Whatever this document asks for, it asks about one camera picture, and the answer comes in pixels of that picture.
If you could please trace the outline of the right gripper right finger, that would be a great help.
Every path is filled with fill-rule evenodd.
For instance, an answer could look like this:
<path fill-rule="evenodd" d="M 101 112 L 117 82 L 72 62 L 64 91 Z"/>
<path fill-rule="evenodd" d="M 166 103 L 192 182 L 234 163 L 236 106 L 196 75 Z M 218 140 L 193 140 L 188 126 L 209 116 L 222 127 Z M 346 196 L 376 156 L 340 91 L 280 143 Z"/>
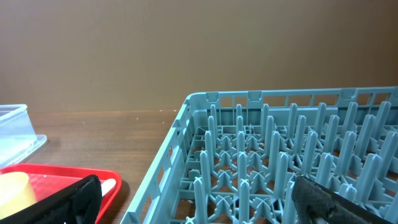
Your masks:
<path fill-rule="evenodd" d="M 296 178 L 291 199 L 300 223 L 397 223 L 397 207 L 390 207 L 381 218 L 305 176 Z"/>

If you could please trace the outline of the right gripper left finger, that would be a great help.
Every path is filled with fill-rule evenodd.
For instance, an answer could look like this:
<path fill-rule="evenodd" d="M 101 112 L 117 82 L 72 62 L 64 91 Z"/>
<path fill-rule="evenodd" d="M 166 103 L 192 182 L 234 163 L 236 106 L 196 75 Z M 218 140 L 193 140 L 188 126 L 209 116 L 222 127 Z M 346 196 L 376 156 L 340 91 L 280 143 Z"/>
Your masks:
<path fill-rule="evenodd" d="M 1 220 L 2 224 L 95 224 L 102 202 L 101 182 L 88 175 Z"/>

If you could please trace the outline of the yellow plastic cup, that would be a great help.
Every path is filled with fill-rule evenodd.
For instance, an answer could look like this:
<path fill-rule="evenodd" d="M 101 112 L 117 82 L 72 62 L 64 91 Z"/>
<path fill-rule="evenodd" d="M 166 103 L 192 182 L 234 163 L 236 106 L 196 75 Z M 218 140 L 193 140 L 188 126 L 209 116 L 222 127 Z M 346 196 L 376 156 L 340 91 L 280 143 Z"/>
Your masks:
<path fill-rule="evenodd" d="M 37 203 L 37 197 L 28 174 L 25 172 L 1 174 L 1 219 L 35 203 Z"/>

